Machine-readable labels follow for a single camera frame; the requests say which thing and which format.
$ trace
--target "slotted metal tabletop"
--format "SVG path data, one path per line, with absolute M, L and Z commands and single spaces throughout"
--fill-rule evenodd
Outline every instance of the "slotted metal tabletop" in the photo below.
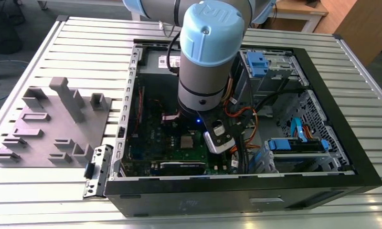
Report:
M 29 86 L 53 76 L 83 96 L 112 98 L 104 144 L 113 145 L 133 39 L 169 40 L 157 23 L 69 17 L 57 21 L 0 110 L 0 145 Z M 382 92 L 343 41 L 331 35 L 248 30 L 244 44 L 304 48 L 382 177 Z M 83 228 L 382 229 L 382 187 L 312 210 L 125 219 L 105 200 L 83 201 L 83 168 L 0 168 L 0 226 Z

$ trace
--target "light blue joint cap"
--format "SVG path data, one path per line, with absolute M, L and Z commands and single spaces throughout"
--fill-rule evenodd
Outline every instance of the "light blue joint cap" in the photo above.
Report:
M 243 31 L 244 21 L 234 6 L 215 0 L 191 5 L 179 38 L 185 57 L 203 67 L 224 64 L 239 51 Z
M 272 6 L 275 5 L 275 0 L 270 0 L 264 10 L 260 12 L 260 14 L 258 15 L 258 17 L 252 20 L 252 23 L 256 24 L 263 24 L 268 15 L 272 12 Z
M 141 16 L 147 17 L 144 9 L 143 9 L 143 5 L 141 5 L 141 0 L 123 0 L 123 3 L 131 12 L 137 13 Z

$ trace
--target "robotic arm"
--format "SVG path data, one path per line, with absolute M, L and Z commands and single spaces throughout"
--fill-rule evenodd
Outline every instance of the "robotic arm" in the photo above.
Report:
M 123 0 L 131 12 L 183 27 L 177 98 L 208 111 L 223 95 L 231 65 L 251 22 L 262 24 L 275 0 Z

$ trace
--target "green circuit board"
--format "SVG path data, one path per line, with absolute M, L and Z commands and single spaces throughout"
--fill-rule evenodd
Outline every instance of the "green circuit board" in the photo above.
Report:
M 129 140 L 124 170 L 132 176 L 156 176 L 160 163 L 203 163 L 204 175 L 228 173 L 224 154 L 210 153 L 204 143 L 203 124 L 177 119 L 161 123 L 152 112 L 143 118 L 137 134 Z

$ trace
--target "sticker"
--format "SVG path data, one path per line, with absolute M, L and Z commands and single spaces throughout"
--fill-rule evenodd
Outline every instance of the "sticker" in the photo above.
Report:
M 159 57 L 159 68 L 167 68 L 165 59 L 167 59 L 167 56 Z M 180 59 L 180 56 L 169 56 L 171 67 L 173 67 L 173 68 L 179 67 L 179 59 Z
M 238 168 L 239 162 L 238 162 L 238 161 L 231 161 L 231 166 L 235 167 L 235 168 Z
M 230 102 L 235 105 L 238 100 L 235 100 L 232 97 L 230 98 Z

